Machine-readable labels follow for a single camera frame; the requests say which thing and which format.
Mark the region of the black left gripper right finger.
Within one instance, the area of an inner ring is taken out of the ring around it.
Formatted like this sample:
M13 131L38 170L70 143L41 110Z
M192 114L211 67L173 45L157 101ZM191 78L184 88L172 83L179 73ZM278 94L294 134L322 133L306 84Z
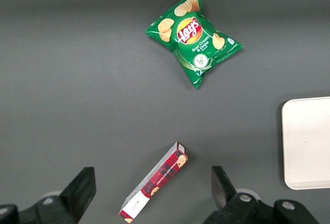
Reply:
M280 199L269 206L250 192L237 192L222 166L212 167L211 189L218 210L204 223L318 223L297 201Z

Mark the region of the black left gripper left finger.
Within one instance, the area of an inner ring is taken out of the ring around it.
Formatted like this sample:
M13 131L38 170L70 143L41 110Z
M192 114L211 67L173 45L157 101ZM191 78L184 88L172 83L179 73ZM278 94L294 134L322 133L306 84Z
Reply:
M79 223L95 194L94 168L85 167L58 196L46 196L23 211L2 204L1 223Z

